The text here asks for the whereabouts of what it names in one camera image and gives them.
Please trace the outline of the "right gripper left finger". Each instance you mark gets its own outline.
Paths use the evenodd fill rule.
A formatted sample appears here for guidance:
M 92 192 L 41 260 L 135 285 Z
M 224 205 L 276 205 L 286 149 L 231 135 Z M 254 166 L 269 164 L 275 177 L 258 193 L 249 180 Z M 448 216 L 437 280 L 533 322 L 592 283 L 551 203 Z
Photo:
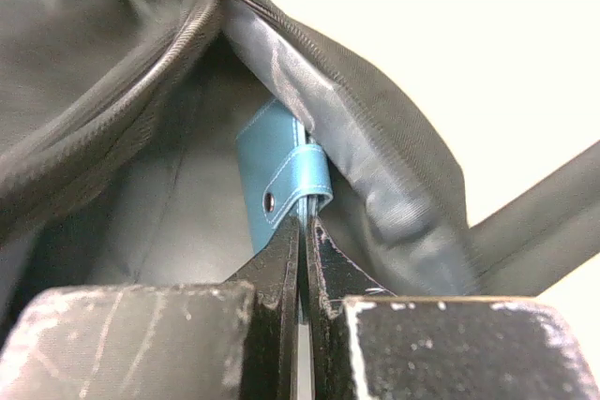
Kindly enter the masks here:
M 215 285 L 48 289 L 1 353 L 5 399 L 293 399 L 300 224 Z

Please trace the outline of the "black backpack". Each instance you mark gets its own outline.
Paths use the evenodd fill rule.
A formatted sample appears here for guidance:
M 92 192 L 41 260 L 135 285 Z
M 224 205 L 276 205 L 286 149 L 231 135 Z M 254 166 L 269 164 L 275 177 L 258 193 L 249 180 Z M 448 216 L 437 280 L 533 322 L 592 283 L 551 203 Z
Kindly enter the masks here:
M 234 134 L 268 93 L 218 41 L 130 89 L 195 5 L 1 0 L 1 316 L 80 284 L 207 283 L 249 251 Z M 598 0 L 284 0 L 469 241 L 485 294 L 599 251 Z

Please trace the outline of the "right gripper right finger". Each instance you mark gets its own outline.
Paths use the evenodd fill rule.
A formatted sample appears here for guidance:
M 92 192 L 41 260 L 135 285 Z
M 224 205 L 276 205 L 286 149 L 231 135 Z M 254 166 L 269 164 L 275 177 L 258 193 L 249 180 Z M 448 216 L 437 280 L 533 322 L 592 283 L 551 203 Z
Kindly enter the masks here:
M 523 297 L 398 297 L 320 221 L 308 230 L 315 398 L 598 397 L 581 346 L 555 309 Z

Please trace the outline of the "blue wallet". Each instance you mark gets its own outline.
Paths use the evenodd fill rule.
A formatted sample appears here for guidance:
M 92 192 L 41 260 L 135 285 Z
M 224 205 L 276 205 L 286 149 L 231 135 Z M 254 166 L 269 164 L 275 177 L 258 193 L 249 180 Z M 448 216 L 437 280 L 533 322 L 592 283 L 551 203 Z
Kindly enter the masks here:
M 305 222 L 333 199 L 325 151 L 277 99 L 257 111 L 235 144 L 255 253 L 287 216 Z

